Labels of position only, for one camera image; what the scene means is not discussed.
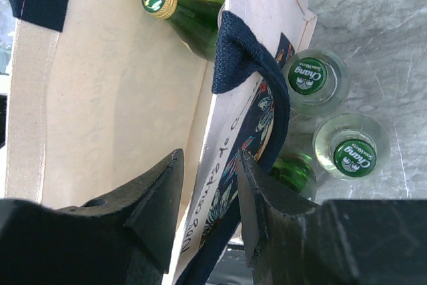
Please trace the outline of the green gold-capped glass bottle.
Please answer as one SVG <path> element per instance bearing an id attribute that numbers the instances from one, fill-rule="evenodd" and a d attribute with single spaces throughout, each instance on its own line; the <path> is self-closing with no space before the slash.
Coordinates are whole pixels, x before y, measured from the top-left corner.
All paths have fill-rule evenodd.
<path id="1" fill-rule="evenodd" d="M 222 4 L 210 0 L 141 0 L 145 11 L 164 20 L 197 56 L 215 61 Z"/>

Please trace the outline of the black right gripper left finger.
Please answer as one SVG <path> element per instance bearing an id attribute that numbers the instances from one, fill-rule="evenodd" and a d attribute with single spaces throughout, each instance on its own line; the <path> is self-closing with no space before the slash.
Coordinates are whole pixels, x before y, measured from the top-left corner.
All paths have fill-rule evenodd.
<path id="1" fill-rule="evenodd" d="M 63 273 L 169 270 L 184 171 L 176 149 L 150 170 L 80 207 L 59 210 L 61 241 L 53 257 Z"/>

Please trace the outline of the beige canvas tote bag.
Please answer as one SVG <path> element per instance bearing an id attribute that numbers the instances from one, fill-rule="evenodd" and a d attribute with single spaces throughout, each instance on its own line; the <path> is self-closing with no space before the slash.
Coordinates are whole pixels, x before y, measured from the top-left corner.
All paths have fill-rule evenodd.
<path id="1" fill-rule="evenodd" d="M 285 62 L 310 43 L 308 0 L 217 0 Z M 286 139 L 286 85 L 239 41 L 211 63 L 141 0 L 9 0 L 2 189 L 79 206 L 182 149 L 185 175 L 164 284 L 175 284 L 237 196 L 236 152 L 269 168 Z"/>

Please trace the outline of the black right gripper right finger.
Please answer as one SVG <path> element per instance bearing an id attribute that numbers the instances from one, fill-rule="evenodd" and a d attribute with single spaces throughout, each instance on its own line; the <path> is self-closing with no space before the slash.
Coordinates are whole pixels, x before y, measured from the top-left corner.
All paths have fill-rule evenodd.
<path id="1" fill-rule="evenodd" d="M 268 212 L 271 208 L 284 215 L 307 212 L 316 205 L 295 193 L 265 171 L 246 150 L 238 151 L 238 196 L 246 264 L 253 268 L 269 240 Z"/>

